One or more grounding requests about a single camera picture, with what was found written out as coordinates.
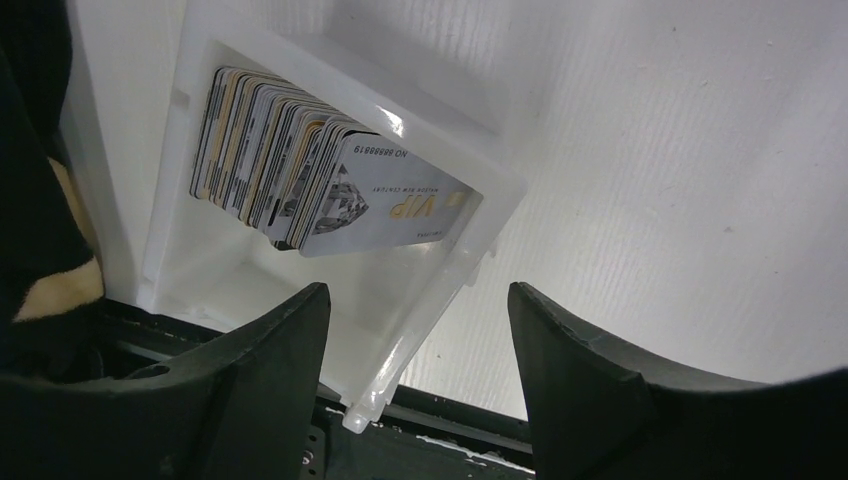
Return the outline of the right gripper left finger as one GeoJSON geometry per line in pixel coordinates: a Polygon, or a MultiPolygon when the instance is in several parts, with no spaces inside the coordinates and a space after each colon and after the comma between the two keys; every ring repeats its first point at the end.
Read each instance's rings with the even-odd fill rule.
{"type": "Polygon", "coordinates": [[[296,479],[331,313],[313,283],[260,318],[133,372],[1,379],[5,479],[296,479]]]}

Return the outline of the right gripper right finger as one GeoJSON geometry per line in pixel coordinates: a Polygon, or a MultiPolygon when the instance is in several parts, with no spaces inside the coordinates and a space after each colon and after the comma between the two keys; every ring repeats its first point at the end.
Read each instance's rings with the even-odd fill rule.
{"type": "Polygon", "coordinates": [[[847,371],[767,384],[690,367],[524,282],[507,309],[540,479],[843,479],[847,371]]]}

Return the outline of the clear plastic card box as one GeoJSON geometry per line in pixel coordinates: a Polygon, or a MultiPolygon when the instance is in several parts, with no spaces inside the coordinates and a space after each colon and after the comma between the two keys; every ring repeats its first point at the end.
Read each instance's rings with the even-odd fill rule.
{"type": "Polygon", "coordinates": [[[341,2],[282,35],[188,3],[137,304],[237,328],[311,282],[360,433],[523,199],[508,93],[341,2]]]}

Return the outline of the silver VIP credit card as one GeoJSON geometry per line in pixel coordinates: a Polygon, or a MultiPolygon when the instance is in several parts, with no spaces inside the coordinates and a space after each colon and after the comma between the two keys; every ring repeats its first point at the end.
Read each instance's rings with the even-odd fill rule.
{"type": "Polygon", "coordinates": [[[310,193],[290,244],[318,257],[439,241],[472,193],[380,135],[350,133],[310,193]]]}

